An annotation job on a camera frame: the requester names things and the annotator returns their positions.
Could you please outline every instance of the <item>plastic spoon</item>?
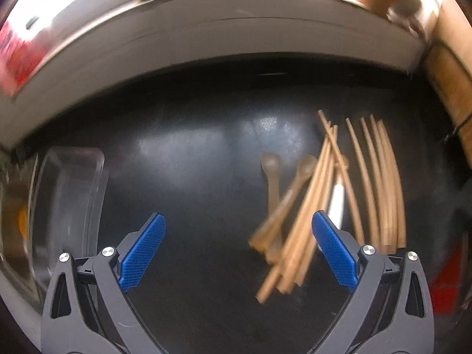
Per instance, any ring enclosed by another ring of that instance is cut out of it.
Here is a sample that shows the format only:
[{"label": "plastic spoon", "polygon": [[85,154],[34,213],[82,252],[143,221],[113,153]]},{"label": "plastic spoon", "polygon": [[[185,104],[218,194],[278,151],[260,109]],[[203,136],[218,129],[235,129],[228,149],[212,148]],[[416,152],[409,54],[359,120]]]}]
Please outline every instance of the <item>plastic spoon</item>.
[{"label": "plastic spoon", "polygon": [[249,245],[259,252],[265,253],[269,249],[272,241],[282,228],[282,224],[292,208],[304,183],[313,174],[317,159],[307,154],[298,162],[295,177],[285,193],[284,198],[279,203],[275,211],[262,223],[262,225],[254,232]]},{"label": "plastic spoon", "polygon": [[[264,153],[260,159],[260,165],[267,177],[267,216],[270,217],[280,202],[280,173],[282,171],[282,159],[278,154]],[[270,263],[279,262],[281,252],[282,231],[280,230],[267,251],[267,261]]]}]

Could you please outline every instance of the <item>red object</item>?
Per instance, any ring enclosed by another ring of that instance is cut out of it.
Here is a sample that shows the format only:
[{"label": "red object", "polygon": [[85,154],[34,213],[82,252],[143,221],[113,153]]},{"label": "red object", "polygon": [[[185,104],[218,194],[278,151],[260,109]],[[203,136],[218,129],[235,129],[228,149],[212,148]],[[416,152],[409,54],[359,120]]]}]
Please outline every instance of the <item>red object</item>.
[{"label": "red object", "polygon": [[459,297],[461,283],[462,244],[452,252],[436,281],[430,286],[433,311],[436,314],[451,314]]},{"label": "red object", "polygon": [[21,88],[47,54],[47,47],[36,36],[20,38],[8,21],[0,29],[0,86],[9,96]]}]

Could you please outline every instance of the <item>metal screw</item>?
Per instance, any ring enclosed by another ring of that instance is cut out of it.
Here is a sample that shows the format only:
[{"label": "metal screw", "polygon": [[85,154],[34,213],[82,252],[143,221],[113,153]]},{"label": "metal screw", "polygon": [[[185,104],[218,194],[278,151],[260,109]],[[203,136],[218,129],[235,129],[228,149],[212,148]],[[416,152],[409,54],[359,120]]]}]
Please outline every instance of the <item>metal screw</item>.
[{"label": "metal screw", "polygon": [[407,256],[408,259],[412,261],[416,261],[418,259],[418,254],[416,254],[415,252],[408,252]]},{"label": "metal screw", "polygon": [[67,262],[70,258],[70,255],[69,253],[62,253],[60,256],[59,256],[59,261],[61,262]]},{"label": "metal screw", "polygon": [[115,248],[109,246],[109,247],[106,247],[104,248],[102,251],[101,251],[101,254],[105,257],[109,257],[110,255],[113,255],[115,252]]},{"label": "metal screw", "polygon": [[375,253],[375,248],[373,246],[370,246],[370,245],[364,245],[362,247],[362,251],[367,255],[372,255],[372,254]]}]

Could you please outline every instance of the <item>red package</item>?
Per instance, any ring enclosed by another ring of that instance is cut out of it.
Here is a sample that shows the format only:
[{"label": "red package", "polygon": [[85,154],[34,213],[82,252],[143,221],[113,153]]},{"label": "red package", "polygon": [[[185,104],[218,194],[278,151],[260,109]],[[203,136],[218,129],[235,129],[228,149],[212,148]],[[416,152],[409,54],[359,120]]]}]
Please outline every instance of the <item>red package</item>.
[{"label": "red package", "polygon": [[0,86],[13,97],[26,83],[48,52],[41,32],[32,40],[25,40],[15,33],[7,22],[0,29]]}]

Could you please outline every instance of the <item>black surface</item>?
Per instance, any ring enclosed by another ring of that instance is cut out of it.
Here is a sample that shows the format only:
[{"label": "black surface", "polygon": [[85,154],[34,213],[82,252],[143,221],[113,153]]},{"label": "black surface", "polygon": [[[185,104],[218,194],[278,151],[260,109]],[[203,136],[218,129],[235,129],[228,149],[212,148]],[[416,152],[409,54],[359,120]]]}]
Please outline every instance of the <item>black surface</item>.
[{"label": "black surface", "polygon": [[[166,217],[166,237],[129,295],[170,353],[304,353],[348,291],[318,254],[303,287],[291,295],[274,292],[260,306],[255,294],[269,267],[247,241],[266,213],[260,154],[282,156],[285,190],[297,160],[319,154],[318,109],[340,125],[338,143],[350,160],[365,233],[344,118],[365,156],[359,119],[370,113],[383,119],[400,168],[408,247],[434,278],[460,235],[453,212],[468,169],[457,140],[440,143],[452,126],[421,76],[411,81],[368,65],[306,58],[198,65],[108,91],[51,122],[24,147],[27,153],[48,145],[104,152],[110,176],[99,249],[116,246],[153,211]],[[352,229],[348,211],[344,225]]]},{"label": "black surface", "polygon": [[28,337],[17,325],[0,297],[0,353],[40,354]]}]

